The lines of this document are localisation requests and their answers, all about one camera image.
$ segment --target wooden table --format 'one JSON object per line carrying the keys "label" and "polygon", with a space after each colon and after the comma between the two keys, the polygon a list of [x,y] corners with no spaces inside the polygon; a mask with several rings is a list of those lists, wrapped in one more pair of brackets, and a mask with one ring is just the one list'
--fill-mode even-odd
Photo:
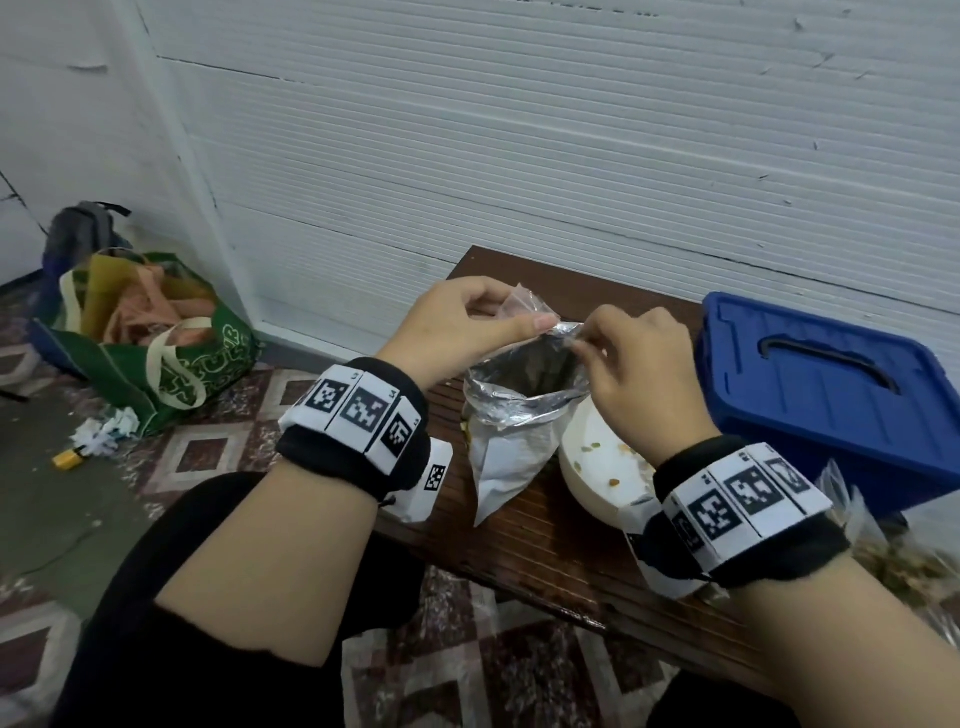
{"label": "wooden table", "polygon": [[[663,306],[693,336],[700,331],[697,303],[483,248],[471,248],[450,277],[480,275],[522,282],[567,320],[583,321],[601,303],[633,315]],[[377,531],[408,545],[427,563],[561,619],[634,637],[674,665],[773,691],[757,650],[735,619],[695,597],[673,602],[649,591],[623,534],[573,499],[556,458],[522,494],[474,528],[476,489],[460,428],[463,382],[439,385],[429,399],[430,434],[454,448],[433,515],[416,525],[381,515]]]}

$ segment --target white bowl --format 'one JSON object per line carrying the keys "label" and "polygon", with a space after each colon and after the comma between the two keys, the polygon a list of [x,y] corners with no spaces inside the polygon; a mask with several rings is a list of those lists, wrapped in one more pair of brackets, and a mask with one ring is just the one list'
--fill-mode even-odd
{"label": "white bowl", "polygon": [[560,470],[577,502],[613,528],[620,527],[620,506],[654,492],[653,468],[613,434],[591,398],[580,403],[564,432]]}

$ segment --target hand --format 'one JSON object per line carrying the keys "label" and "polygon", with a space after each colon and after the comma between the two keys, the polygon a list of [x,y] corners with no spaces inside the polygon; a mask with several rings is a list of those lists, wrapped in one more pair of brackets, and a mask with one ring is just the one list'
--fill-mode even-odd
{"label": "hand", "polygon": [[513,290],[485,277],[443,280],[417,299],[376,358],[393,364],[426,390],[487,354],[539,336],[560,322],[544,313],[495,320]]}
{"label": "hand", "polygon": [[690,332],[666,309],[634,319],[601,306],[571,348],[587,366],[603,419],[655,468],[720,434],[697,380]]}

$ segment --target green reusable bag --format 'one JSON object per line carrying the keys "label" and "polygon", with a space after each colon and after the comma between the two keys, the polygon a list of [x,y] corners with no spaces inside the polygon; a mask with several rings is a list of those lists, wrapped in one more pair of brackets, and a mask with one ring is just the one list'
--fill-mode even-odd
{"label": "green reusable bag", "polygon": [[[146,253],[142,257],[161,265],[171,278],[213,289],[176,255]],[[187,319],[176,327],[212,328],[214,335],[201,344],[167,346],[176,328],[160,334],[149,347],[99,343],[80,333],[86,281],[85,270],[64,275],[60,279],[63,310],[36,321],[101,397],[115,407],[133,409],[141,435],[160,432],[203,406],[246,374],[260,355],[262,345],[251,328],[219,299],[210,318]]]}

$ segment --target box handle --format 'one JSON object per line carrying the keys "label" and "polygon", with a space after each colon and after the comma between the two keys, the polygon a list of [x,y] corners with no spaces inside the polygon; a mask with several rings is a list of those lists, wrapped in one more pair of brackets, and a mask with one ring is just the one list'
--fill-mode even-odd
{"label": "box handle", "polygon": [[795,341],[794,339],[787,339],[781,336],[768,336],[765,339],[760,339],[756,347],[760,351],[760,356],[762,356],[764,359],[770,358],[771,349],[787,349],[792,352],[800,352],[809,354],[811,356],[819,356],[827,361],[835,361],[839,362],[840,364],[846,364],[847,366],[854,367],[859,369],[861,372],[864,372],[884,389],[889,389],[895,395],[900,394],[900,386],[892,376],[888,375],[869,359],[860,358],[855,354],[842,353],[838,352],[836,349],[815,346],[813,344],[807,344],[802,341]]}

